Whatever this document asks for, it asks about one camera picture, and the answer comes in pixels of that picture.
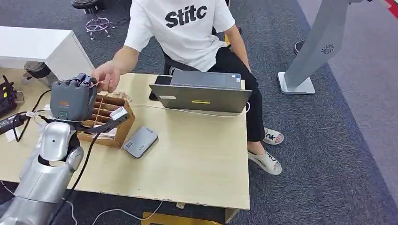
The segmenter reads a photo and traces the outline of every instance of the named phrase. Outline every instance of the wooden box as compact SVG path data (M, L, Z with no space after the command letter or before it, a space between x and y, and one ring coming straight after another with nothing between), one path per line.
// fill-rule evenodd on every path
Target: wooden box
M97 98L94 103L94 109L92 112L92 116L89 120L83 122L83 125L86 127L94 127L95 125L104 125L108 121L111 120L110 114L116 109L123 106L126 111L129 113L130 118L123 122L116 128L116 135L114 138L103 138L98 137L96 140L96 144L102 144L110 147L120 148L124 140L126 139L127 134L130 131L131 126L134 123L135 116L132 109L129 106L129 103L121 98L107 97L103 95L97 95ZM92 134L87 133L79 133L77 135L79 140L92 142L94 136Z

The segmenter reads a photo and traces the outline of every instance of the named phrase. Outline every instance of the person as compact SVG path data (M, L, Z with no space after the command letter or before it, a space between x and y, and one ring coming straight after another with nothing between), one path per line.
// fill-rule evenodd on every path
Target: person
M264 128L262 96L252 75L245 44L225 0L133 0L124 46L112 60L96 68L92 75L99 91L113 92L120 76L132 71L138 55L155 37L174 61L203 72L241 74L245 87L252 90L247 120L248 157L270 174L280 174L280 163L268 154L261 140L280 144L283 135ZM212 35L213 27L224 32L232 47Z

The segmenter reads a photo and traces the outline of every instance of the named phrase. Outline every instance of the laptop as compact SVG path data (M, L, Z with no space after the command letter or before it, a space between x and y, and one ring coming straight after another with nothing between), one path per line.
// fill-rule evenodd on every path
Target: laptop
M165 108L241 113L252 94L240 89L238 74L176 72L170 85L149 85Z

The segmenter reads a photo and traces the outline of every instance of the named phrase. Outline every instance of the black pants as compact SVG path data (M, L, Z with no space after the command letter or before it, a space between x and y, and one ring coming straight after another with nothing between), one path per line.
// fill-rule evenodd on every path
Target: black pants
M246 114L247 140L250 142L261 141L265 135L262 121L262 96L256 78L228 47L220 48L215 60L216 63L209 72L240 74L241 79L245 80L246 90L252 90L252 95L249 98L250 110Z

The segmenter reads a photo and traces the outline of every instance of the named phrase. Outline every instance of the slipper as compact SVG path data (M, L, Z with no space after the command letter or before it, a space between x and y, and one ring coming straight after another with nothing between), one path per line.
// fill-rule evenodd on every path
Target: slipper
M282 172L281 164L268 152L265 152L264 155L254 155L251 152L247 152L247 154L249 159L257 163L265 172L272 175L279 175Z
M265 133L265 137L262 140L263 142L270 144L270 145L278 145L284 141L285 137L283 134L281 134L275 130L271 130L269 128L264 128L264 131L265 131L265 129L267 129L268 132ZM282 140L280 142L276 142L276 138L278 137L278 135L282 136Z

